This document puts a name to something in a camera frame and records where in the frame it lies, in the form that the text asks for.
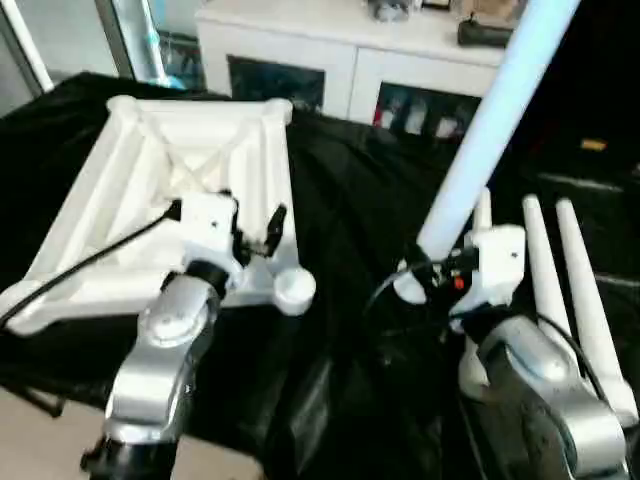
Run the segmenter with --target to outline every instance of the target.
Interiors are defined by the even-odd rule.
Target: white shelf
[[[460,47],[450,13],[423,10],[406,22],[380,23],[359,0],[213,0],[196,20],[494,68],[503,56],[501,49]]]

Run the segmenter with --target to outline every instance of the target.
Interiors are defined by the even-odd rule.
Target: white plastic object
[[[458,239],[579,3],[529,0],[495,80],[418,234],[418,245],[432,260],[446,258]],[[394,284],[398,295],[410,303],[423,303],[424,294],[415,296],[417,280],[413,275],[402,279]]]
[[[471,232],[467,245],[479,252],[479,267],[471,288],[449,314],[470,312],[481,305],[508,305],[524,278],[525,233],[517,225],[499,225]]]
[[[315,291],[313,275],[303,268],[289,268],[276,276],[273,303],[286,315],[301,315],[311,306]]]
[[[611,408],[623,427],[638,423],[638,408],[618,363],[587,249],[573,205],[567,199],[556,204],[562,249],[569,274],[571,297],[580,345],[591,362]]]
[[[225,188],[238,200],[239,228],[255,241],[264,240],[278,205],[287,207],[273,257],[256,257],[241,272],[228,265],[236,273],[223,306],[273,303],[274,279],[300,268],[285,134],[291,103],[120,96],[107,106],[111,114],[102,133],[24,279],[0,295],[0,312],[157,218],[172,198],[183,199],[182,221],[165,220],[79,272],[15,316],[9,328],[25,335],[58,319],[137,314],[157,296],[170,271],[184,271],[194,256],[225,251],[226,240],[199,227],[221,210],[208,203],[217,200],[207,193]]]
[[[566,333],[571,335],[569,318],[562,298],[560,281],[538,197],[527,195],[522,201],[522,208],[527,231],[529,265],[531,266],[536,310],[555,321]],[[562,347],[577,364],[575,352],[562,336],[551,325],[545,322],[539,322],[539,324],[540,330]]]
[[[485,188],[473,212],[473,231],[489,229],[491,225],[491,192]],[[458,365],[458,385],[467,397],[487,401],[490,398],[489,379],[477,352],[478,345],[467,336],[464,354]]]
[[[15,0],[0,0],[0,7],[4,10],[4,13],[11,24],[11,28],[20,42],[20,47],[24,52],[27,62],[29,62],[31,69],[33,70],[33,74],[42,87],[42,90],[44,92],[52,90],[53,81],[51,81],[47,67],[44,65],[40,52],[38,51],[36,44],[33,42],[31,33],[29,33],[29,28],[27,28],[27,24],[25,23]]]

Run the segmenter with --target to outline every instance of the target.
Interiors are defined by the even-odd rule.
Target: wall
[[[31,91],[0,33],[0,117],[31,99]]]
[[[94,0],[16,0],[53,77],[83,70],[117,76]]]

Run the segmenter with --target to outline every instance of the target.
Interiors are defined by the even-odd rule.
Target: table
[[[107,118],[105,101],[117,94],[218,98],[81,74],[0,119],[5,152],[20,152],[4,162],[2,287],[26,271]],[[415,237],[457,146],[308,113],[294,114],[287,137],[301,264],[317,279],[317,297],[298,319],[270,307],[223,314],[198,373],[190,433],[255,455],[269,478],[479,478],[455,363],[447,361],[455,348],[444,348],[440,328],[393,294],[361,320],[368,295]],[[640,204],[640,187],[611,164],[587,173],[612,188],[572,182],[585,171],[580,155],[508,155],[491,182],[494,220],[522,224],[520,200],[537,193],[555,252],[553,200],[572,198],[604,279],[623,372],[638,392],[640,224],[627,207]],[[530,288],[527,279],[519,305],[531,306]],[[132,317],[5,335],[0,378],[101,407],[134,335]]]

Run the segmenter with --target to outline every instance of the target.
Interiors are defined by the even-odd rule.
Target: white cabinet
[[[458,20],[448,12],[416,12],[406,22],[380,23],[363,5],[360,0],[207,3],[196,14],[207,88],[240,100],[265,100],[255,93],[264,88],[264,97],[293,96],[295,104],[295,87],[278,75],[304,70],[302,77],[317,77],[313,88],[322,97],[310,102],[311,108],[367,124],[379,114],[389,86],[411,87],[414,97],[435,98],[441,105],[451,103],[442,95],[471,105],[486,92],[502,50],[459,47]],[[242,72],[257,71],[252,63],[267,73],[244,75],[259,83],[238,87]],[[274,84],[286,88],[274,90]]]

